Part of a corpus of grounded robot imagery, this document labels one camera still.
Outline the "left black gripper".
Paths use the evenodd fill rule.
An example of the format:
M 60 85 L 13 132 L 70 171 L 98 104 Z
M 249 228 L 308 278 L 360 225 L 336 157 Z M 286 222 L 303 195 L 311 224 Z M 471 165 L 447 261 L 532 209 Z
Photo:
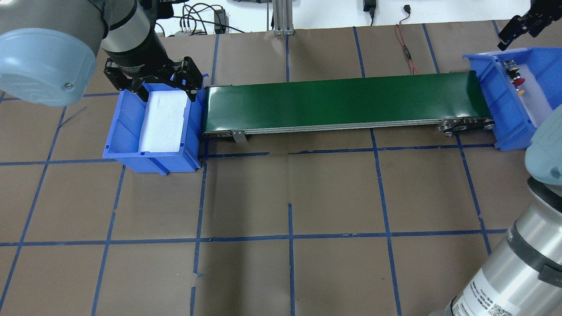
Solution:
M 193 58 L 171 60 L 159 42 L 142 44 L 128 52 L 105 52 L 108 58 L 104 74 L 111 84 L 117 90 L 135 93 L 143 102 L 148 102 L 149 98 L 145 83 L 180 89 L 186 92 L 190 102 L 195 102 L 203 87 L 203 74 Z

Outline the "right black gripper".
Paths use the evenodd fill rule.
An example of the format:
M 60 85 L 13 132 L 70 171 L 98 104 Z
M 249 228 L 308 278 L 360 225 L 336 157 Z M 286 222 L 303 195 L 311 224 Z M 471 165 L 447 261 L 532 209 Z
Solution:
M 527 33 L 536 38 L 544 28 L 560 20 L 561 15 L 560 0 L 532 0 L 524 15 L 513 16 L 499 32 L 497 47 L 501 51 L 507 50 L 514 40 Z

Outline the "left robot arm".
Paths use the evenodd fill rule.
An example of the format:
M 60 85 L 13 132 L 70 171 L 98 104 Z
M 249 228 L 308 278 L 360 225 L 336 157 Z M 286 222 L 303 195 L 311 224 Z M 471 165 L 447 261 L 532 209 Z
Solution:
M 96 70 L 117 90 L 147 101 L 144 84 L 165 84 L 191 101 L 203 86 L 194 60 L 172 61 L 154 27 L 171 18 L 174 0 L 3 0 L 0 87 L 21 100 L 55 107 L 76 104 Z

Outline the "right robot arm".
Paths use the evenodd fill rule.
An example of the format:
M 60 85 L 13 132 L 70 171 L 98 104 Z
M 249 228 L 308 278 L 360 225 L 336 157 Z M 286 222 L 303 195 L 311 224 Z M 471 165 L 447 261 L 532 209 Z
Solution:
M 561 48 L 509 50 L 561 18 L 559 0 L 532 0 L 498 34 L 498 51 L 467 54 L 494 120 L 495 147 L 525 149 L 532 202 L 478 272 L 433 316 L 561 314 Z

